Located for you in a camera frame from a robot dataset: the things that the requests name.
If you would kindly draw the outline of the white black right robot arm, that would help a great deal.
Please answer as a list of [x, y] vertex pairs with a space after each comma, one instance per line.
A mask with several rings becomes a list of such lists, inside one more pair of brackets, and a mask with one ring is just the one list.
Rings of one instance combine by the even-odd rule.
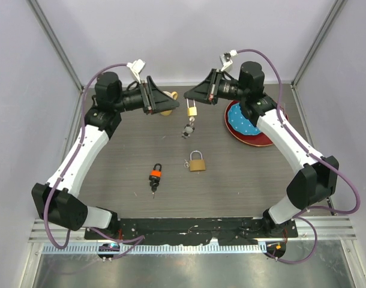
[[295, 176], [286, 195], [263, 213], [264, 234], [275, 237], [294, 215], [335, 193], [338, 160], [324, 157], [289, 124], [277, 103], [264, 92], [262, 66], [244, 62], [238, 79], [226, 79], [225, 73], [213, 69], [204, 81], [184, 93], [184, 98], [204, 104], [217, 104], [218, 99], [238, 101], [242, 115], [278, 148]]

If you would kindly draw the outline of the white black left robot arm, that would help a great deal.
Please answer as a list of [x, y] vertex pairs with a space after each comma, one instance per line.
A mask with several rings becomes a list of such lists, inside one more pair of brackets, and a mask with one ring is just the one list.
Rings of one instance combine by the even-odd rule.
[[179, 102], [160, 90], [151, 77], [126, 90], [112, 71], [101, 73], [96, 80], [94, 103], [84, 116], [76, 142], [47, 182], [34, 185], [32, 197], [42, 220], [72, 231], [93, 227], [105, 239], [113, 239], [119, 232], [118, 215], [78, 199], [84, 178], [121, 123], [122, 113], [140, 109], [152, 115], [173, 110]]

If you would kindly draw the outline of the small brass padlock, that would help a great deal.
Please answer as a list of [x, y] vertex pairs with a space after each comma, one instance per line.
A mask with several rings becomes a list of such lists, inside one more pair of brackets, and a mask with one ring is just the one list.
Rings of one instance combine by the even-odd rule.
[[187, 99], [187, 115], [189, 118], [197, 116], [197, 107], [195, 100]]

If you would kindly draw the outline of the large brass padlock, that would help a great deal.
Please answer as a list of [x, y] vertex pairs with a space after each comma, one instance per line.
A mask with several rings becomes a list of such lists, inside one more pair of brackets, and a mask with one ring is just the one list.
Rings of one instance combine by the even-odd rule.
[[[196, 154], [199, 156], [198, 159], [193, 158]], [[190, 153], [189, 169], [190, 172], [202, 172], [206, 170], [203, 154], [200, 151], [195, 150]]]

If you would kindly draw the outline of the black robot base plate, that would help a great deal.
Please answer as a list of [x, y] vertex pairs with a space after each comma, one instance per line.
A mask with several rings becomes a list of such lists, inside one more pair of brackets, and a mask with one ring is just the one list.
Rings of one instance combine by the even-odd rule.
[[142, 245], [208, 245], [217, 239], [220, 246], [255, 244], [259, 238], [296, 238], [294, 221], [272, 226], [262, 218], [122, 218], [99, 232], [120, 240], [139, 236]]

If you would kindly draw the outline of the orange black padlock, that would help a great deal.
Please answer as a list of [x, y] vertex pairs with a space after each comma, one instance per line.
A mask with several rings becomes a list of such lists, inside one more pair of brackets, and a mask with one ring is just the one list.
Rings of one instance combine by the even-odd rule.
[[161, 170], [162, 165], [160, 163], [156, 163], [149, 174], [149, 180], [152, 182], [160, 182]]

